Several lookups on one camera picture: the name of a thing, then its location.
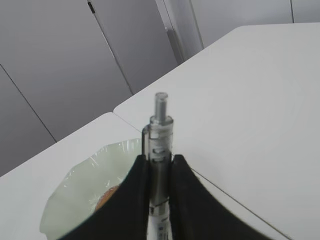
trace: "metal cylinder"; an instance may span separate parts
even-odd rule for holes
[[[165,92],[158,92],[155,95],[154,103],[154,120],[158,123],[166,121],[167,117],[167,98],[168,94]]]

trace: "white wall panel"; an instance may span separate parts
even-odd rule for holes
[[[0,65],[0,177],[54,143]]]
[[[290,0],[191,1],[205,47],[240,26],[292,23]]]
[[[57,140],[131,96],[86,0],[1,1],[0,63]]]

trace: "black holder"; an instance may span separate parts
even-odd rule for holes
[[[173,240],[270,240],[222,206],[182,155],[176,155],[170,167]],[[107,203],[60,240],[146,240],[149,177],[149,162],[139,155]]]

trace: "wall seam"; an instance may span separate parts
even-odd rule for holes
[[[2,66],[2,64],[0,64],[0,67],[3,69],[3,71],[5,72],[5,74],[8,76],[8,78],[11,80],[11,82],[13,83],[14,87],[18,90],[18,92],[20,93],[20,95],[23,97],[23,99],[26,101],[26,103],[29,105],[29,107],[31,108],[31,110],[33,111],[33,113],[36,115],[36,117],[40,120],[41,124],[44,126],[44,128],[46,129],[46,131],[50,134],[50,136],[53,138],[53,140],[55,142],[57,142],[56,138],[53,136],[53,134],[50,132],[50,130],[47,128],[47,126],[45,125],[44,121],[42,121],[42,119],[40,118],[40,116],[37,114],[36,110],[31,106],[30,102],[27,100],[27,98],[25,97],[25,95],[22,93],[22,91],[19,89],[19,87],[17,86],[17,84],[14,82],[14,80],[11,78],[11,76],[9,75],[9,73],[6,71],[6,69]]]

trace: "white tabletop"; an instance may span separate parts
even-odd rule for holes
[[[117,108],[169,94],[173,153],[295,240],[320,239],[320,23],[243,26]]]
[[[46,240],[39,232],[42,213],[67,172],[105,145],[140,137],[106,113],[0,177],[0,239]]]

